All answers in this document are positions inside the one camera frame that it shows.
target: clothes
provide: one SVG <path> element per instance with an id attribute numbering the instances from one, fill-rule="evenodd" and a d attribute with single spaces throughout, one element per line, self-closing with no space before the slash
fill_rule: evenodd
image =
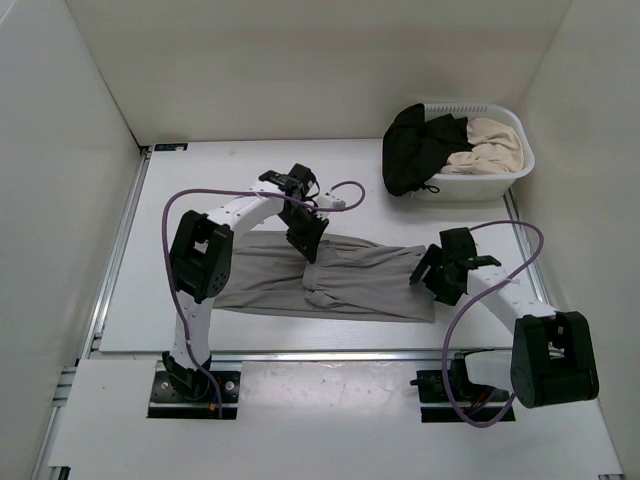
<path id="1" fill-rule="evenodd" d="M 234 246 L 231 275 L 214 308 L 344 320 L 433 322 L 433 295 L 409 277 L 424 246 L 385 247 L 324 235 L 309 264 L 283 232 L 249 232 Z"/>
<path id="2" fill-rule="evenodd" d="M 398 114 L 382 142 L 382 177 L 395 196 L 424 188 L 455 152 L 469 152 L 467 119 L 451 114 L 424 120 L 418 103 Z"/>
<path id="3" fill-rule="evenodd" d="M 471 152 L 453 153 L 441 173 L 483 175 L 515 173 L 524 166 L 522 143 L 513 128 L 490 118 L 476 118 L 467 124 Z"/>

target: white panel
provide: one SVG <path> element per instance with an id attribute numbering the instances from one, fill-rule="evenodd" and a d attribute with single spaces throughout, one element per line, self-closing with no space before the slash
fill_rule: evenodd
<path id="1" fill-rule="evenodd" d="M 16 1 L 0 23 L 0 478 L 28 478 L 138 158 L 64 2 Z"/>
<path id="2" fill-rule="evenodd" d="M 143 144 L 378 138 L 416 102 L 515 106 L 569 0 L 68 0 Z"/>
<path id="3" fill-rule="evenodd" d="M 548 238 L 558 307 L 589 320 L 600 399 L 625 473 L 640 478 L 640 3 L 575 1 L 519 110 L 538 162 L 518 188 Z"/>
<path id="4" fill-rule="evenodd" d="M 429 245 L 439 232 L 507 218 L 502 201 L 472 204 L 429 204 L 395 198 L 382 183 L 380 140 L 271 141 L 193 143 L 186 152 L 154 152 L 142 189 L 118 282 L 110 304 L 101 351 L 159 352 L 171 348 L 175 309 L 162 263 L 160 218 L 167 199 L 185 188 L 246 189 L 267 170 L 288 172 L 300 162 L 311 168 L 323 188 L 355 179 L 367 191 L 358 209 L 329 217 L 327 232 L 369 239 L 385 245 Z M 336 191 L 347 203 L 358 190 Z M 192 195 L 174 204 L 169 221 L 173 233 L 182 214 L 206 212 L 230 197 Z M 264 230 L 285 230 L 277 217 Z M 495 255 L 507 270 L 522 263 L 509 225 L 474 232 L 483 254 Z M 526 275 L 521 280 L 528 287 Z M 436 306 L 435 324 L 332 321 L 257 316 L 214 310 L 209 344 L 214 350 L 348 350 L 440 348 L 455 312 Z M 500 321 L 474 306 L 453 338 L 459 347 L 511 346 Z"/>
<path id="5" fill-rule="evenodd" d="M 516 422 L 485 430 L 426 425 L 408 387 L 411 364 L 249 364 L 237 420 L 147 419 L 154 365 L 81 363 L 51 465 L 70 466 L 70 480 L 595 480 L 620 472 L 596 402 L 536 410 L 516 402 Z"/>

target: wall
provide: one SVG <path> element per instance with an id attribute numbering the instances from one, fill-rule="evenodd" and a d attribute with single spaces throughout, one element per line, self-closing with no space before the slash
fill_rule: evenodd
<path id="1" fill-rule="evenodd" d="M 573 2 L 519 109 L 537 164 L 517 190 L 548 238 L 555 302 L 591 324 L 629 478 L 640 478 L 639 25 L 637 0 Z"/>
<path id="2" fill-rule="evenodd" d="M 380 137 L 428 99 L 514 106 L 570 0 L 67 0 L 141 144 Z"/>
<path id="3" fill-rule="evenodd" d="M 0 3 L 0 478 L 29 478 L 139 154 L 62 0 Z"/>

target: beige cloth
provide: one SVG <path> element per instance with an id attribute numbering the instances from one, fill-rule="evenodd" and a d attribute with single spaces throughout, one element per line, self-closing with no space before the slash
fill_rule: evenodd
<path id="1" fill-rule="evenodd" d="M 475 147 L 449 155 L 440 173 L 486 175 L 522 170 L 522 143 L 513 128 L 490 118 L 476 118 L 467 123 L 467 137 Z"/>

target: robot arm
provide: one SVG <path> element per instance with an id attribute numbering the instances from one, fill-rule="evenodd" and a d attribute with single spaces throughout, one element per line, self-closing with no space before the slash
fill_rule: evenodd
<path id="1" fill-rule="evenodd" d="M 424 282 L 436 301 L 456 305 L 463 293 L 475 297 L 507 279 L 500 262 L 477 255 L 469 229 L 440 237 L 442 248 L 431 245 L 411 277 L 412 283 Z M 511 281 L 480 302 L 513 334 L 513 348 L 454 360 L 465 380 L 513 392 L 528 408 L 597 397 L 589 326 L 580 313 L 558 312 Z"/>
<path id="2" fill-rule="evenodd" d="M 171 271 L 187 320 L 193 357 L 205 369 L 211 363 L 208 342 L 211 309 L 215 297 L 229 280 L 233 241 L 267 218 L 278 215 L 288 226 L 289 243 L 314 263 L 320 238 L 329 224 L 326 214 L 311 212 L 282 197 L 269 196 L 286 195 L 302 201 L 314 184 L 317 182 L 311 170 L 296 164 L 287 175 L 273 171 L 261 175 L 250 189 L 256 196 L 235 198 L 204 214 L 189 211 L 182 216 L 170 250 Z M 345 206 L 329 193 L 319 193 L 314 200 L 325 208 Z M 162 354 L 162 360 L 172 386 L 182 396 L 199 399 L 208 391 L 209 380 L 188 354 L 184 324 L 179 315 L 176 315 L 173 347 Z"/>

